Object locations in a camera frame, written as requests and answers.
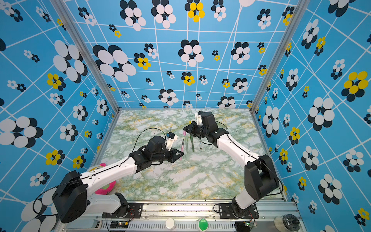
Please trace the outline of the dark green pen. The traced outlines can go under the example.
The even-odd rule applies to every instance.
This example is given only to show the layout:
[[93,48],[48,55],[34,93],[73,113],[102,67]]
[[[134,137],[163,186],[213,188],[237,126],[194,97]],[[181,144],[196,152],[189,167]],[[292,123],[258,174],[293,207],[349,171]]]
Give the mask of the dark green pen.
[[192,136],[190,136],[190,142],[191,142],[191,149],[192,149],[192,152],[195,152],[194,141],[193,141],[193,137],[192,137]]

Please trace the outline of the pink pen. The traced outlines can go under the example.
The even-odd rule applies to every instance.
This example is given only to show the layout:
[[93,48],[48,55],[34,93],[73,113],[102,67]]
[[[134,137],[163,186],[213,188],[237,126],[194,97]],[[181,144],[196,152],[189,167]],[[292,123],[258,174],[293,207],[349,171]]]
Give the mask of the pink pen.
[[183,155],[184,155],[184,145],[185,145],[185,139],[183,138],[182,146],[181,146],[181,152],[183,153]]

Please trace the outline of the light green pen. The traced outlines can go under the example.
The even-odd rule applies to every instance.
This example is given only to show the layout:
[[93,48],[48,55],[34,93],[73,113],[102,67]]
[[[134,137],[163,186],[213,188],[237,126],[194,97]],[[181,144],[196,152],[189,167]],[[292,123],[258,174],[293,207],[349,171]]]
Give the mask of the light green pen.
[[188,137],[186,136],[185,139],[186,139],[186,140],[185,140],[185,142],[186,142],[186,143],[185,143],[185,146],[186,146],[186,147],[185,147],[185,148],[186,148],[185,150],[186,150],[186,152],[188,153],[188,152],[189,152],[189,148],[188,148]]

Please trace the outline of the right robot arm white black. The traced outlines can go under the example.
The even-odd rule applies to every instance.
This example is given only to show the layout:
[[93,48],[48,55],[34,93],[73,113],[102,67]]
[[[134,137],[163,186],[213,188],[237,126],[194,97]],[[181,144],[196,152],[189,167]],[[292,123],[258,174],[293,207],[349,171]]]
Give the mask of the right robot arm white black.
[[184,127],[192,137],[206,138],[215,147],[230,155],[244,168],[244,190],[234,197],[231,207],[235,217],[242,218],[249,207],[280,187],[281,181],[268,155],[259,155],[237,142],[231,134],[219,128],[212,112],[199,111],[196,121]]

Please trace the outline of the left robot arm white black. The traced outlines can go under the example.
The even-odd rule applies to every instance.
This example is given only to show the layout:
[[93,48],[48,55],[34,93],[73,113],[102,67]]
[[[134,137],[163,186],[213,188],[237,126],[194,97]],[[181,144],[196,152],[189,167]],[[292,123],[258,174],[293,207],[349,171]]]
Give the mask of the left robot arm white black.
[[177,135],[154,136],[146,146],[140,147],[127,158],[90,172],[66,174],[52,196],[62,223],[70,223],[84,214],[105,213],[123,218],[129,213],[128,201],[121,193],[98,195],[96,192],[123,177],[149,168],[152,163],[174,163],[183,152],[173,148]]

